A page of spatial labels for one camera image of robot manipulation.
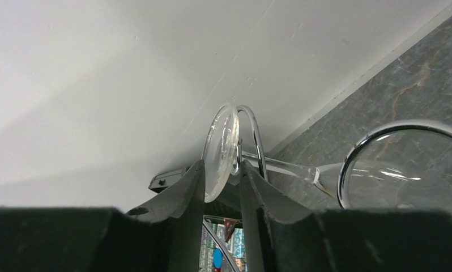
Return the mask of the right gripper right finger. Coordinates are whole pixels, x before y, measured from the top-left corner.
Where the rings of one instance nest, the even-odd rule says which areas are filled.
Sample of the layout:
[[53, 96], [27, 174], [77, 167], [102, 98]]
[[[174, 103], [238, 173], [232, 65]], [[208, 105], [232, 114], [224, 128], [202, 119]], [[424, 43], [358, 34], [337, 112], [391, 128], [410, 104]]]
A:
[[311, 210], [240, 167], [249, 271], [452, 271], [452, 216], [439, 210]]

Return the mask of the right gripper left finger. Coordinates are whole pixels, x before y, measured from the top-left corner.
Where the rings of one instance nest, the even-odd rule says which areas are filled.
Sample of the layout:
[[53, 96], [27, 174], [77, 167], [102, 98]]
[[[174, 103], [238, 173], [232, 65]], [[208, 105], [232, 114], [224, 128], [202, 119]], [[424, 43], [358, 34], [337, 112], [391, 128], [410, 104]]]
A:
[[121, 212], [111, 207], [0, 208], [0, 271], [197, 271], [205, 165]]

